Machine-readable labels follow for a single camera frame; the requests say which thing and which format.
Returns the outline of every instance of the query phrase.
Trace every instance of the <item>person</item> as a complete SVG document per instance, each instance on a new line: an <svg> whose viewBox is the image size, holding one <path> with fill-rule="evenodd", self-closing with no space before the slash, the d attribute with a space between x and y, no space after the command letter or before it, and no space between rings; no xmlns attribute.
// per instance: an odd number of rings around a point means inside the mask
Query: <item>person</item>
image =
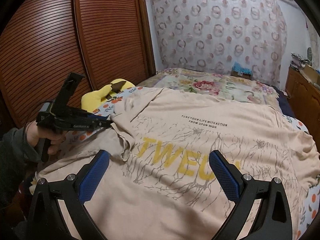
<svg viewBox="0 0 320 240"><path fill-rule="evenodd" d="M33 121L26 126L25 132L23 128L13 128L3 135L0 142L0 211L11 203L25 177L27 164L40 162L41 154L34 149L39 139L51 140L48 154L54 155L65 133L54 133L52 130L38 127ZM0 231L7 231L8 228L4 228L3 224L0 221Z"/></svg>

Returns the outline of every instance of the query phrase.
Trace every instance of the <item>human hand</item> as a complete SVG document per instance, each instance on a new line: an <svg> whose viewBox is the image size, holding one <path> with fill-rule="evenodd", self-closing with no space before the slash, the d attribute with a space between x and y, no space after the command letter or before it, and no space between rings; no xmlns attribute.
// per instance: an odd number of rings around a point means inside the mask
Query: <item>human hand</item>
<svg viewBox="0 0 320 240"><path fill-rule="evenodd" d="M48 154L54 155L57 153L60 144L63 142L64 136L67 131L62 134L57 134L50 129L37 126L36 121L29 123L26 127L27 141L35 147L40 138L47 138L51 140L51 146L48 148Z"/></svg>

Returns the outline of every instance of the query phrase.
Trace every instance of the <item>beige t-shirt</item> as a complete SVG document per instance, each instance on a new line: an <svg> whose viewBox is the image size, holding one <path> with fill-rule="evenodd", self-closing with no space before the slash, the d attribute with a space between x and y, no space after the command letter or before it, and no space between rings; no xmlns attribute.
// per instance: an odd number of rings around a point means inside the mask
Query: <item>beige t-shirt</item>
<svg viewBox="0 0 320 240"><path fill-rule="evenodd" d="M312 137L294 130L271 106L152 88L118 103L112 120L114 130L39 173L49 181L63 179L92 159L74 156L110 148L110 166L85 203L108 239L211 239L234 206L209 167L215 149L241 173L282 180L296 232L300 206L320 174L319 154ZM248 233L258 205L239 238ZM62 212L79 237L63 206Z"/></svg>

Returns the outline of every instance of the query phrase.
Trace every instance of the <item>louvered door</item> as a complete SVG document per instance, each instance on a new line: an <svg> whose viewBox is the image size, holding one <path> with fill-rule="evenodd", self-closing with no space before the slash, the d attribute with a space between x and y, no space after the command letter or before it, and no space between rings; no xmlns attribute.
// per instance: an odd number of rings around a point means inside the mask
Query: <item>louvered door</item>
<svg viewBox="0 0 320 240"><path fill-rule="evenodd" d="M148 77L137 0L80 0L85 44L97 88Z"/></svg>
<svg viewBox="0 0 320 240"><path fill-rule="evenodd" d="M0 36L1 91L18 127L34 106L55 97L69 72L85 74L72 1L26 0ZM80 107L89 91L84 79L69 104Z"/></svg>

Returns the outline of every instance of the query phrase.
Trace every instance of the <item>blue textured pad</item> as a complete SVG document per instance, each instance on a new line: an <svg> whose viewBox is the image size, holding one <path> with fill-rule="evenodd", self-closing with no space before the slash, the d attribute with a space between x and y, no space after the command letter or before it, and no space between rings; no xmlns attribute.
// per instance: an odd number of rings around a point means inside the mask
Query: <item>blue textured pad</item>
<svg viewBox="0 0 320 240"><path fill-rule="evenodd" d="M109 166L109 153L103 151L99 159L92 166L79 187L79 200L82 204L91 200L100 180Z"/></svg>
<svg viewBox="0 0 320 240"><path fill-rule="evenodd" d="M239 201L239 185L214 151L209 155L209 165L228 200L237 203Z"/></svg>

